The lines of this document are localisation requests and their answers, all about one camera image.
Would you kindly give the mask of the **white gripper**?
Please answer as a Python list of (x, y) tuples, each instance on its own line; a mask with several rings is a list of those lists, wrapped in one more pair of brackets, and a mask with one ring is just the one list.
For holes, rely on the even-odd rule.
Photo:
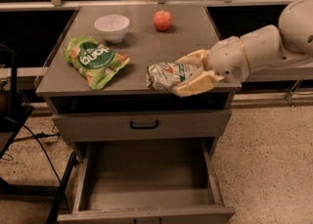
[(172, 93), (179, 97), (189, 97), (212, 90), (224, 77), (228, 82), (244, 82), (250, 74), (246, 48), (237, 36), (217, 42), (209, 51), (200, 49), (189, 53), (176, 63), (204, 70), (210, 67), (215, 71), (194, 74), (175, 85)]

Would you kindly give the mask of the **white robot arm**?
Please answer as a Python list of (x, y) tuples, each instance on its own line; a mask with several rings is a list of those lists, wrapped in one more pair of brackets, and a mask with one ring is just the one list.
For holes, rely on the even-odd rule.
[(197, 70), (172, 87), (179, 97), (198, 95), (219, 82), (245, 82), (265, 69), (299, 67), (313, 59), (313, 0), (295, 0), (267, 25), (240, 37), (231, 36), (210, 49), (192, 52), (177, 62)]

